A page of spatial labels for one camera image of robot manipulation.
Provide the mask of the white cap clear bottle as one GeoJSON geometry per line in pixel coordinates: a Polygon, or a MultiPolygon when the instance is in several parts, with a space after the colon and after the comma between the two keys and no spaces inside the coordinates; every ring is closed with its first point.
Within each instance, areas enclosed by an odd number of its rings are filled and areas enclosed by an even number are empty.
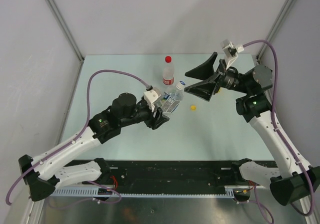
{"type": "Polygon", "coordinates": [[[162,109],[164,114],[174,112],[184,97],[185,82],[179,81],[176,85],[169,86],[162,94],[156,106],[162,109]]]}

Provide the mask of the red cap water bottle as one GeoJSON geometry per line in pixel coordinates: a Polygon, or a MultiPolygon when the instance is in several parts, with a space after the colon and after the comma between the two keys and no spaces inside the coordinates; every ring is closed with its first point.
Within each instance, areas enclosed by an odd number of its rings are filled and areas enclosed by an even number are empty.
{"type": "Polygon", "coordinates": [[[163,84],[170,86],[174,83],[174,70],[175,70],[175,66],[172,62],[172,57],[171,56],[166,56],[165,59],[165,66],[164,66],[164,70],[162,73],[162,82],[163,84]]]}

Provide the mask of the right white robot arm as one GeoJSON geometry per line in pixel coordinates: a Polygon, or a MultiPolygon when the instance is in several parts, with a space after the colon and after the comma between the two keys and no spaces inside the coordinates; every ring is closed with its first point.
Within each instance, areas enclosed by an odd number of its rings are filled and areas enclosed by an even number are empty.
{"type": "Polygon", "coordinates": [[[282,131],[264,94],[273,86],[272,71],[258,65],[241,74],[234,67],[227,68],[223,59],[214,69],[217,55],[214,52],[203,64],[185,73],[186,77],[199,80],[186,87],[185,92],[206,101],[221,88],[244,93],[244,97],[236,99],[236,111],[262,138],[277,166],[267,168],[245,158],[232,164],[231,180],[237,185],[250,180],[268,188],[283,206],[315,192],[320,185],[319,167],[313,167],[282,131]]]}

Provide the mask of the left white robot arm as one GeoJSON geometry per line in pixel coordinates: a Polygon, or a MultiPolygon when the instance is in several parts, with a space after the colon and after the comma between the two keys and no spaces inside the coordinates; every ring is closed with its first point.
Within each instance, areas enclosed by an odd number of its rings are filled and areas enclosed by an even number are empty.
{"type": "Polygon", "coordinates": [[[32,201],[49,197],[55,190],[75,183],[110,180],[110,167],[103,158],[82,165],[68,166],[82,153],[118,136],[122,128],[144,122],[153,130],[169,121],[156,107],[154,91],[144,93],[140,102],[130,93],[120,94],[106,110],[94,115],[85,128],[51,150],[31,157],[23,155],[18,163],[32,201]]]}

